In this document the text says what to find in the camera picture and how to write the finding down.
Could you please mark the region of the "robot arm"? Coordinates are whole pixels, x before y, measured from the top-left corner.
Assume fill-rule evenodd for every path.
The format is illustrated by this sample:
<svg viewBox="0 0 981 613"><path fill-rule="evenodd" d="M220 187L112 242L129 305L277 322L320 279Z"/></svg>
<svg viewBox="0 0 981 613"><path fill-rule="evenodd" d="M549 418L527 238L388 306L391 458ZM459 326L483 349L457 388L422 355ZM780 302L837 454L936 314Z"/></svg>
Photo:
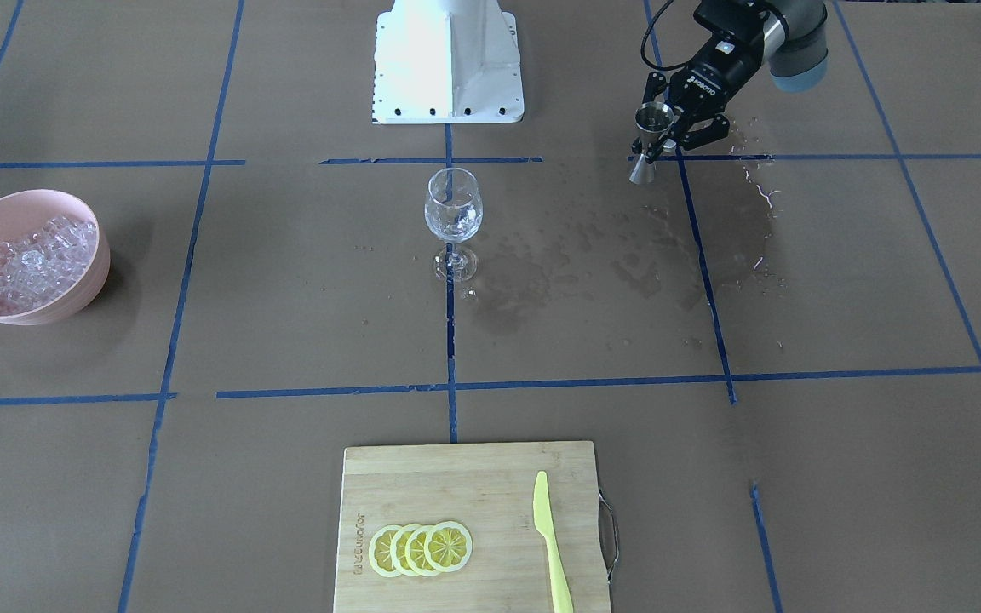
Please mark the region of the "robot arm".
<svg viewBox="0 0 981 613"><path fill-rule="evenodd" d="M805 92L828 69L822 1L702 1L692 17L709 36L691 59L671 66L643 59L651 72L631 145L641 162L725 139L729 101L762 67L783 92Z"/></svg>

